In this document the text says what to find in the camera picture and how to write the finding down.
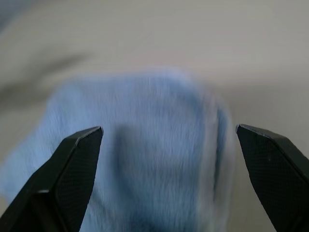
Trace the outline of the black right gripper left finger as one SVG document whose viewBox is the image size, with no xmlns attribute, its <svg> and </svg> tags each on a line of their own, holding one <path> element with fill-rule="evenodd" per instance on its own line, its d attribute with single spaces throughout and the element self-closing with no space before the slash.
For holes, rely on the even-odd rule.
<svg viewBox="0 0 309 232">
<path fill-rule="evenodd" d="M 93 127 L 63 139 L 0 217 L 0 232 L 79 232 L 102 137 L 102 127 Z"/>
</svg>

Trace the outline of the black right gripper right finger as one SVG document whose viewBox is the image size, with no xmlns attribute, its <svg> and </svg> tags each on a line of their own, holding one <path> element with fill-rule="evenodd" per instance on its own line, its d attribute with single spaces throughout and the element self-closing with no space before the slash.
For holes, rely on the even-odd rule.
<svg viewBox="0 0 309 232">
<path fill-rule="evenodd" d="M 286 137 L 239 124 L 253 189 L 276 232 L 309 232 L 309 159 Z"/>
</svg>

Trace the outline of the blue towel with white trim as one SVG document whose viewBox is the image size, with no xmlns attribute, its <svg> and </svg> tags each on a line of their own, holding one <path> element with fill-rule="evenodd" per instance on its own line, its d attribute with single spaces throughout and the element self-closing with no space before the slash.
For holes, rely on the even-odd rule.
<svg viewBox="0 0 309 232">
<path fill-rule="evenodd" d="M 171 72 L 84 77 L 59 87 L 0 167 L 12 201 L 65 137 L 104 130 L 81 232 L 225 232 L 234 129 L 204 84 Z"/>
</svg>

